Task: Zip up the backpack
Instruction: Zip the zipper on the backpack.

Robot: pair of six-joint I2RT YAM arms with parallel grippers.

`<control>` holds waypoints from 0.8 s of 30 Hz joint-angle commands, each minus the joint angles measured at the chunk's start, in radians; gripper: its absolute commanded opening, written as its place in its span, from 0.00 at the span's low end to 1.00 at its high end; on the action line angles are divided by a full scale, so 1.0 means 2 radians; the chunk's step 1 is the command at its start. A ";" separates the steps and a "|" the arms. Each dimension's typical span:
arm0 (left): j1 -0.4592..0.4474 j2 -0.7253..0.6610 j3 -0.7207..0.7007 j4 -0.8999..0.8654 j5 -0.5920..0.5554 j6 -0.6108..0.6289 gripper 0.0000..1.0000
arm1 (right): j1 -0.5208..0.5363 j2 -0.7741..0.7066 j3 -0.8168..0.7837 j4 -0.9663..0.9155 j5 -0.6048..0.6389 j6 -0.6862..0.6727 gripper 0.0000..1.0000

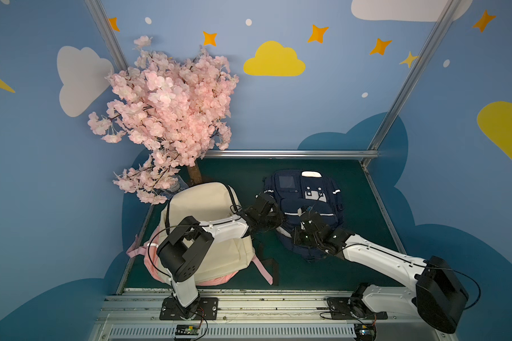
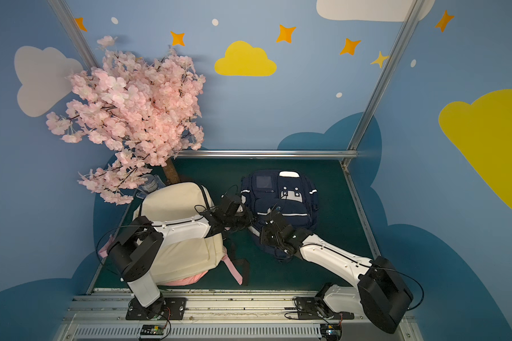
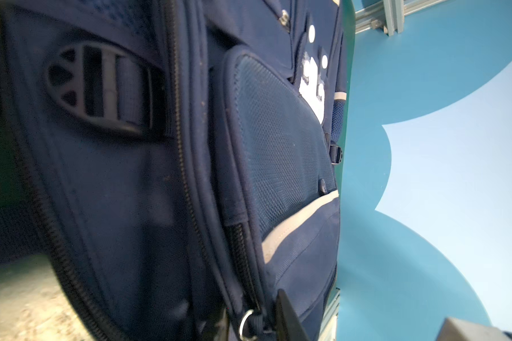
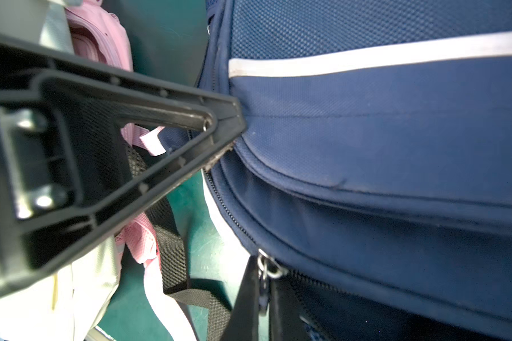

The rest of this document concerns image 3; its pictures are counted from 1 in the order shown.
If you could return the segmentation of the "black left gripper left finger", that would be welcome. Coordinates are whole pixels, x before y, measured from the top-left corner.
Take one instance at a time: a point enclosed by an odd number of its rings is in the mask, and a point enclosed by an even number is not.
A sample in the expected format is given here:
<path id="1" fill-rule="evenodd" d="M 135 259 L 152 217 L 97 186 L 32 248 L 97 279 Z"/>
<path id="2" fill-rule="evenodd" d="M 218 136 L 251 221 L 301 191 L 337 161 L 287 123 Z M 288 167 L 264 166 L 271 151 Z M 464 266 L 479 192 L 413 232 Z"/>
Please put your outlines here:
<path id="1" fill-rule="evenodd" d="M 210 314 L 206 321 L 200 340 L 201 341 L 228 341 L 230 330 L 230 320 L 227 308 L 222 306 Z"/>

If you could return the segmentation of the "navy blue backpack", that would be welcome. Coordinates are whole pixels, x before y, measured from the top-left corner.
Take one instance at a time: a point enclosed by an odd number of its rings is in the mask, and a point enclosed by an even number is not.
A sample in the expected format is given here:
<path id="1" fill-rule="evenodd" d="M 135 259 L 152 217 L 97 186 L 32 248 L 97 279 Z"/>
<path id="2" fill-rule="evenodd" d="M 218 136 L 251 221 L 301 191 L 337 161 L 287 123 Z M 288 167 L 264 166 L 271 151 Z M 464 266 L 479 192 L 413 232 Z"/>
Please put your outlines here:
<path id="1" fill-rule="evenodd" d="M 0 1 L 0 265 L 98 340 L 317 340 L 338 269 L 350 1 Z"/>

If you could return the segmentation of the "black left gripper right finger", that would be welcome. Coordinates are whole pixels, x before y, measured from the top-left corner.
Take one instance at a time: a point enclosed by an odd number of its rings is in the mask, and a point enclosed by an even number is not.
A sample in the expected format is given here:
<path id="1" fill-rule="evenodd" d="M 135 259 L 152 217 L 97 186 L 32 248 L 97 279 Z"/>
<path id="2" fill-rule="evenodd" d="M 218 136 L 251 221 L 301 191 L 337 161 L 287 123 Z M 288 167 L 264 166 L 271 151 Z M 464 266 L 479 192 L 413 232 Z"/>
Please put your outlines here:
<path id="1" fill-rule="evenodd" d="M 277 291 L 275 318 L 278 341 L 309 341 L 309 337 L 283 289 Z"/>

